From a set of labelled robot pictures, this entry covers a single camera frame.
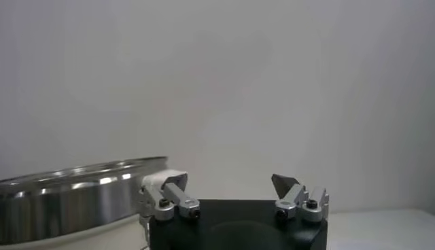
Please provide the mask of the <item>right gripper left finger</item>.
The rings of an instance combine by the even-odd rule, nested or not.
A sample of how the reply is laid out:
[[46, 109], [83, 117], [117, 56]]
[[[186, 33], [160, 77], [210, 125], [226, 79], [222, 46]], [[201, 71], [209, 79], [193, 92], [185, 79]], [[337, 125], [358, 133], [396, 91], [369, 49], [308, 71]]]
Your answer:
[[181, 217], [198, 219], [201, 215], [200, 201], [185, 193], [187, 182], [187, 172], [173, 169], [145, 176], [139, 190], [141, 216], [169, 221], [178, 209]]

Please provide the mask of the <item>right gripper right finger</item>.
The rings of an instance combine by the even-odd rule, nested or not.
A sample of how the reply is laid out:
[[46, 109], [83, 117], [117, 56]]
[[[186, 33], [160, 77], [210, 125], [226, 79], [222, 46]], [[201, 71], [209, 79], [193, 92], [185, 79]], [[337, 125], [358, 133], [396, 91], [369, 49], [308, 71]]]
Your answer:
[[326, 188], [315, 187], [309, 192], [294, 177], [283, 175], [272, 175], [271, 181], [279, 197], [275, 201], [277, 221], [285, 222], [298, 214], [309, 223], [319, 223], [328, 218], [329, 194]]

